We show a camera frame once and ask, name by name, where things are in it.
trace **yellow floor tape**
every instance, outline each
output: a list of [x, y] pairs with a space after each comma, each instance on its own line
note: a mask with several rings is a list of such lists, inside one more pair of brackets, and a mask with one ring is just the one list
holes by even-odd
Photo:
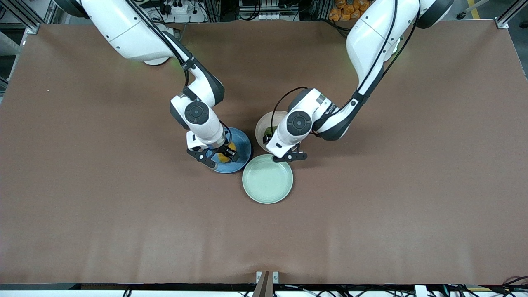
[[[475, 5], [475, 1], [467, 0], [467, 4], [469, 4], [469, 7], [471, 7], [471, 6]], [[478, 15], [478, 11], [477, 11], [476, 8], [471, 11], [471, 15], [473, 16], [473, 20], [480, 20], [480, 15]]]

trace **white robotic arm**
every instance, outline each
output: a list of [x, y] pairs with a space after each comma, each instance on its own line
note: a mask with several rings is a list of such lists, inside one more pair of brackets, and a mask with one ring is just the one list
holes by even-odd
[[178, 58], [186, 76], [189, 71], [195, 77], [170, 103], [172, 116], [190, 130], [186, 138], [187, 152], [212, 169], [216, 163], [204, 157], [201, 149], [222, 153], [236, 161], [238, 155], [228, 148], [224, 127], [212, 110], [223, 100], [224, 87], [178, 39], [160, 30], [130, 0], [55, 2], [72, 15], [88, 16], [108, 43], [126, 59], [160, 64], [168, 58]]
[[358, 88], [342, 108], [316, 89], [301, 91], [266, 145], [275, 155], [274, 161], [305, 159], [305, 153], [292, 149], [310, 132], [324, 140], [339, 140], [378, 85], [384, 71], [383, 62], [393, 54], [414, 17], [417, 27], [428, 28], [447, 14], [452, 3], [453, 0], [376, 0], [346, 39], [348, 56], [359, 78]]

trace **mint green plate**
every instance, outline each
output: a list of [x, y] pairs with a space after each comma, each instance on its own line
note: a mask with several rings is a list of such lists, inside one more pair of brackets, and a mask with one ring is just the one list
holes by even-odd
[[249, 161], [242, 174], [244, 190], [258, 203], [277, 203], [288, 196], [294, 174], [287, 162], [275, 163], [273, 155], [260, 155]]

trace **brown table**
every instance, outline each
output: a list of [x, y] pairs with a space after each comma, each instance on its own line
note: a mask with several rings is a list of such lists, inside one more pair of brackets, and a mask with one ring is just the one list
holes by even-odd
[[[224, 83], [215, 111], [255, 155], [254, 126], [285, 92], [317, 87], [342, 104], [357, 85], [325, 23], [190, 25], [183, 42]], [[176, 61], [127, 61], [93, 26], [28, 38], [0, 112], [2, 282], [528, 274], [528, 83], [492, 21], [417, 30], [343, 139], [303, 142], [309, 159], [275, 205], [186, 155], [168, 108], [182, 86]]]

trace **yellow sponge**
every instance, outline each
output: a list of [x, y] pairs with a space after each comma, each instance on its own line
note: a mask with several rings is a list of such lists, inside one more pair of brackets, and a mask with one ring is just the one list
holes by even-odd
[[[228, 145], [228, 148], [236, 151], [237, 150], [237, 146], [234, 144], [234, 142], [230, 143]], [[227, 162], [231, 162], [231, 159], [229, 159], [228, 157], [224, 156], [224, 154], [222, 153], [218, 153], [218, 161], [220, 161], [220, 163], [227, 163]]]

